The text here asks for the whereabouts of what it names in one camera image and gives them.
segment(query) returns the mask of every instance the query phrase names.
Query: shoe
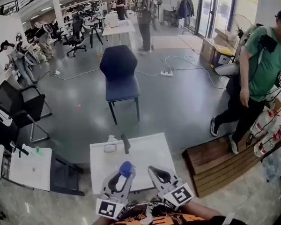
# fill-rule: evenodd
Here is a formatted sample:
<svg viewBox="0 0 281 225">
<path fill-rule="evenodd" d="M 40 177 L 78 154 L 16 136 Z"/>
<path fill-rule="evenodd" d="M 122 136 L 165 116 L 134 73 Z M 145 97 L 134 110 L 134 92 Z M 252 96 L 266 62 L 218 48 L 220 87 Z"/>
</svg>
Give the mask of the shoe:
<svg viewBox="0 0 281 225">
<path fill-rule="evenodd" d="M 150 52 L 151 52 L 151 50 L 149 50 L 149 51 L 140 51 L 139 54 L 142 55 L 142 56 L 146 56 L 146 55 L 148 55 Z"/>
<path fill-rule="evenodd" d="M 228 141 L 230 143 L 230 146 L 231 146 L 231 149 L 232 149 L 233 153 L 238 154 L 238 148 L 237 148 L 237 145 L 236 145 L 235 141 L 233 141 L 232 134 L 230 134 L 228 136 L 228 138 L 229 138 Z"/>
<path fill-rule="evenodd" d="M 211 121 L 210 121 L 210 133 L 212 136 L 216 137 L 217 136 L 217 132 L 219 130 L 219 127 L 216 127 L 215 126 L 215 118 L 212 118 Z"/>
</svg>

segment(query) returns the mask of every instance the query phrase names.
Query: power strip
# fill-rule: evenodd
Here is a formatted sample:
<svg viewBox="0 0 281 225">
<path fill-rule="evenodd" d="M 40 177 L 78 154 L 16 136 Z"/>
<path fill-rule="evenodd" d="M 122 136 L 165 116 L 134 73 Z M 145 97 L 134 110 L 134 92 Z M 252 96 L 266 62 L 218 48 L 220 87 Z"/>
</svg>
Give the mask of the power strip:
<svg viewBox="0 0 281 225">
<path fill-rule="evenodd" d="M 163 72 L 160 73 L 160 75 L 161 76 L 165 76 L 165 77 L 172 77 L 173 76 L 173 72 L 172 71 L 171 72 L 163 71 Z"/>
</svg>

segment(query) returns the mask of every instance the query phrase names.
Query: wooden platform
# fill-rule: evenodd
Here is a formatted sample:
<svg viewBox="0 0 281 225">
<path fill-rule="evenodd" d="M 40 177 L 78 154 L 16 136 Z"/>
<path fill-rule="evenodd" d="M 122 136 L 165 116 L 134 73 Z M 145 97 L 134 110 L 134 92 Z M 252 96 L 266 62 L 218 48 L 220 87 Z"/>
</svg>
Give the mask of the wooden platform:
<svg viewBox="0 0 281 225">
<path fill-rule="evenodd" d="M 204 197 L 243 175 L 256 165 L 260 158 L 253 151 L 253 144 L 246 147 L 246 134 L 239 142 L 239 154 L 234 155 L 227 144 L 227 136 L 185 150 L 182 156 L 198 197 Z"/>
</svg>

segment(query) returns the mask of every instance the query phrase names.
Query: plastic bag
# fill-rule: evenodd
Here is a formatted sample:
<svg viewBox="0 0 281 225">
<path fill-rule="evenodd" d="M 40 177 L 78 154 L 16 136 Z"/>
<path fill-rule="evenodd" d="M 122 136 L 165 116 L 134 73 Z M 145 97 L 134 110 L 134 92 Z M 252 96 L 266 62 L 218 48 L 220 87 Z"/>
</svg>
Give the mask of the plastic bag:
<svg viewBox="0 0 281 225">
<path fill-rule="evenodd" d="M 263 159 L 262 166 L 268 181 L 281 177 L 281 147 Z"/>
</svg>

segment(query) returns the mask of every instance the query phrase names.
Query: green t-shirt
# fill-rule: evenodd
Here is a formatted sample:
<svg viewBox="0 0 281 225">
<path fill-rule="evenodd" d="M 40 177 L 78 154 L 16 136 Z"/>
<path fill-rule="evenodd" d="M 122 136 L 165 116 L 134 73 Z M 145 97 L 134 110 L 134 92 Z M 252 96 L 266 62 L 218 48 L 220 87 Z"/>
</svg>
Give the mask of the green t-shirt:
<svg viewBox="0 0 281 225">
<path fill-rule="evenodd" d="M 277 41 L 274 29 L 271 28 L 271 30 L 272 38 Z M 249 53 L 253 55 L 249 61 L 249 80 L 251 80 L 249 82 L 250 97 L 257 102 L 266 98 L 266 94 L 274 86 L 276 78 L 281 72 L 281 43 L 279 42 L 273 53 L 267 50 L 263 51 L 261 63 L 256 70 L 259 54 L 262 50 L 262 47 L 259 46 L 259 40 L 263 34 L 267 34 L 265 27 L 255 29 L 245 44 Z"/>
</svg>

